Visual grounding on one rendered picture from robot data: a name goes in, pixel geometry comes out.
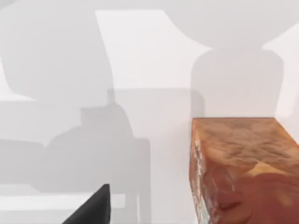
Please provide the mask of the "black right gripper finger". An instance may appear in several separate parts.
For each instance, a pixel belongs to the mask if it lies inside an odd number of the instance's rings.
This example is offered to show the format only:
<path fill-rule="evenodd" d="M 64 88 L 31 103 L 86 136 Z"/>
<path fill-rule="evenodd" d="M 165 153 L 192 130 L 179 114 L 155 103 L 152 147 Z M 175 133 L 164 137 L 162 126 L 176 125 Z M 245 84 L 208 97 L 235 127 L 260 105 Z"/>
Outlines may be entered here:
<path fill-rule="evenodd" d="M 110 224 L 110 185 L 104 184 L 62 224 Z"/>

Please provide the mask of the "brown bread loaf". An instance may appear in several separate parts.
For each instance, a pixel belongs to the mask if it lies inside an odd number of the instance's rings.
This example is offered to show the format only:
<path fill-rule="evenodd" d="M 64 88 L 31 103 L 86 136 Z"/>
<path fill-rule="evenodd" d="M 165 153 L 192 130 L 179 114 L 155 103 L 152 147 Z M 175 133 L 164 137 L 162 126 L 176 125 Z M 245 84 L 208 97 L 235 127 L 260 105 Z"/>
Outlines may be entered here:
<path fill-rule="evenodd" d="M 274 118 L 194 118 L 198 224 L 299 224 L 299 145 Z"/>

